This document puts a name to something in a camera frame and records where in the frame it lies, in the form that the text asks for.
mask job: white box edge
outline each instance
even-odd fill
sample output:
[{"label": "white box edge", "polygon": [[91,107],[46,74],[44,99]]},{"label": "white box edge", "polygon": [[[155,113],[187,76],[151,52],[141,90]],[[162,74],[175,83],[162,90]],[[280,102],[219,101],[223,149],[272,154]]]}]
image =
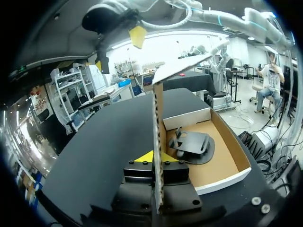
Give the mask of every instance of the white box edge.
[{"label": "white box edge", "polygon": [[210,107],[196,110],[189,113],[180,114],[178,116],[168,117],[163,119],[166,130],[177,129],[179,127],[186,127],[199,122],[211,120]]},{"label": "white box edge", "polygon": [[203,185],[200,187],[195,187],[195,190],[198,195],[204,195],[207,193],[215,192],[218,190],[221,190],[223,188],[229,187],[237,182],[242,181],[251,171],[251,167],[248,167],[247,169],[244,169],[243,171],[234,174],[232,176],[229,176],[223,180],[210,183],[207,185]]}]

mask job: yellow tag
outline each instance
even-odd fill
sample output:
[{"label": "yellow tag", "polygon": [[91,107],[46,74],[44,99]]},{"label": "yellow tag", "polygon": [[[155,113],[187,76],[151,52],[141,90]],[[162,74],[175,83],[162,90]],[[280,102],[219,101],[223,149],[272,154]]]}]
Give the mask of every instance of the yellow tag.
[{"label": "yellow tag", "polygon": [[100,61],[98,61],[98,62],[96,63],[96,66],[97,66],[97,68],[100,70],[100,72],[102,72],[102,70],[101,70],[101,62],[100,62]]},{"label": "yellow tag", "polygon": [[[152,157],[153,157],[153,150],[141,156],[140,158],[136,159],[135,162],[143,162],[143,161],[152,162]],[[166,162],[166,161],[178,162],[178,160],[162,152],[162,162]]]},{"label": "yellow tag", "polygon": [[141,26],[136,26],[129,30],[129,36],[131,38],[133,46],[142,49],[143,42],[147,31]]}]

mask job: white shirt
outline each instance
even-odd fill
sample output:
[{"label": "white shirt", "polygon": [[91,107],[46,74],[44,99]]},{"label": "white shirt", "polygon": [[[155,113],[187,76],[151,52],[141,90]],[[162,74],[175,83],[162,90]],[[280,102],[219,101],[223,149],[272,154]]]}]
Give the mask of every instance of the white shirt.
[{"label": "white shirt", "polygon": [[[276,66],[279,74],[283,76],[283,71],[279,66]],[[263,87],[267,87],[270,90],[276,90],[280,92],[281,90],[281,80],[277,73],[275,73],[273,67],[271,64],[268,64],[264,66],[264,68],[261,70],[261,74],[263,76]]]}]

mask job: yellow triangle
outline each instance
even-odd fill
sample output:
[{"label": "yellow triangle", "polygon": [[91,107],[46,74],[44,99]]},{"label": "yellow triangle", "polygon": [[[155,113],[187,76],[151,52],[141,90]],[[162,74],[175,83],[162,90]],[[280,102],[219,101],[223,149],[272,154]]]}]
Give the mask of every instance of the yellow triangle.
[{"label": "yellow triangle", "polygon": [[[152,162],[152,157],[153,157],[153,150],[141,156],[140,158],[136,159],[135,162],[143,162],[143,161]],[[173,157],[169,156],[164,152],[162,152],[162,161],[178,162],[178,160],[174,159]]]}]

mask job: box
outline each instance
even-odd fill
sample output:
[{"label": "box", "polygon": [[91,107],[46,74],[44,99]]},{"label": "box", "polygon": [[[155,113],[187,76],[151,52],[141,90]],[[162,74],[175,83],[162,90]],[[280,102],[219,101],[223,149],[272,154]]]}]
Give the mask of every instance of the box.
[{"label": "box", "polygon": [[162,118],[163,84],[162,82],[198,63],[212,58],[228,41],[215,46],[209,53],[167,62],[160,67],[153,79],[153,124],[154,124],[154,165],[155,198],[157,209],[163,205],[163,169],[161,153],[177,158],[176,150],[169,148],[168,141],[175,136],[178,127],[182,130],[208,133],[215,141],[213,158],[202,165],[189,165],[189,178],[198,195],[228,187],[243,180],[251,171],[250,163],[237,139],[221,117],[211,108]]}]

